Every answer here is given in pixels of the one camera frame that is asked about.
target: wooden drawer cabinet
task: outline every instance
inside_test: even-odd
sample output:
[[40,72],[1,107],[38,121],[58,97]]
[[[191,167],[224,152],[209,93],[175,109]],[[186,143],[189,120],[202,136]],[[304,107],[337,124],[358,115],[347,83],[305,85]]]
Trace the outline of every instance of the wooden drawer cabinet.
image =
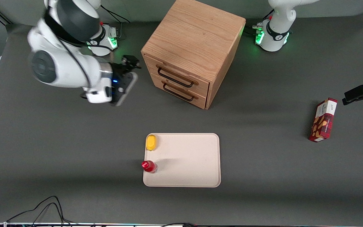
[[195,0],[176,0],[141,50],[154,85],[208,109],[235,57],[245,22]]
[[167,93],[170,93],[180,99],[183,99],[186,102],[196,105],[201,109],[205,108],[205,101],[206,101],[205,97],[195,94],[193,92],[190,92],[188,90],[181,89],[180,87],[177,87],[172,83],[164,81],[164,79],[162,79],[158,76],[151,76],[151,77],[152,77],[152,81],[154,82],[154,85],[157,88],[162,89],[162,90],[166,91]]
[[144,59],[146,59],[145,62],[152,78],[153,76],[162,77],[162,80],[165,79],[173,86],[194,92],[203,97],[207,96],[209,87],[208,82],[195,78],[187,73],[180,72],[170,66],[165,66],[163,62],[153,60],[149,56],[145,56]]

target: red box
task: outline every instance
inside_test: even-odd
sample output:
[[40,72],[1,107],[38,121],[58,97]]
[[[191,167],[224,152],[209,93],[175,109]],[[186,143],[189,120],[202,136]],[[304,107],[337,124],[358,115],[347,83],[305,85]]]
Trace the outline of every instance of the red box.
[[330,138],[336,107],[337,100],[332,98],[328,98],[317,105],[316,116],[314,117],[314,122],[309,137],[310,141],[320,142]]

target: green light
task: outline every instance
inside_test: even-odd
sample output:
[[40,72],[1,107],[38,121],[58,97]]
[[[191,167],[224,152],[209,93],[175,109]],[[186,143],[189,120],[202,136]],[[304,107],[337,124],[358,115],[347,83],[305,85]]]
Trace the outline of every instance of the green light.
[[261,32],[260,32],[260,33],[256,36],[256,43],[260,45],[263,37],[264,37],[264,31],[261,31]]
[[285,37],[284,44],[287,42],[287,40],[288,40],[288,36],[289,36],[289,32],[288,32],[288,34],[287,34],[287,35],[286,35],[286,37]]
[[108,37],[107,39],[113,49],[117,48],[117,39],[116,38]]

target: wooden cabinet top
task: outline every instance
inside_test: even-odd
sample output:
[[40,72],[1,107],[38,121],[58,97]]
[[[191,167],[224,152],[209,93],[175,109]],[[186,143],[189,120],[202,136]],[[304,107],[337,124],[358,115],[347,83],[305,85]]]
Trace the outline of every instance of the wooden cabinet top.
[[176,0],[142,52],[213,82],[245,22],[195,0]]

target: drawer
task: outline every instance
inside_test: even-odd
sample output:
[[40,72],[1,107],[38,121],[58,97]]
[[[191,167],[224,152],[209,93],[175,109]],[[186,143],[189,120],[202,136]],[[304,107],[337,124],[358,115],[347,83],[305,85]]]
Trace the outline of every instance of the drawer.
[[147,55],[144,60],[151,75],[158,76],[163,80],[167,80],[168,84],[181,88],[186,91],[194,92],[203,97],[207,97],[209,83],[196,77],[182,73],[171,66],[165,66],[164,63],[157,61]]
[[162,79],[159,76],[155,76],[155,75],[151,75],[152,77],[152,81],[154,82],[155,86],[157,88],[160,88],[164,91],[166,91],[167,93],[170,93],[180,99],[183,99],[186,102],[189,102],[201,109],[205,108],[205,102],[206,102],[206,98],[194,94],[192,92],[188,92],[185,90],[182,90],[180,88],[177,88],[176,86],[173,86],[172,84],[169,84],[166,82],[165,79]]

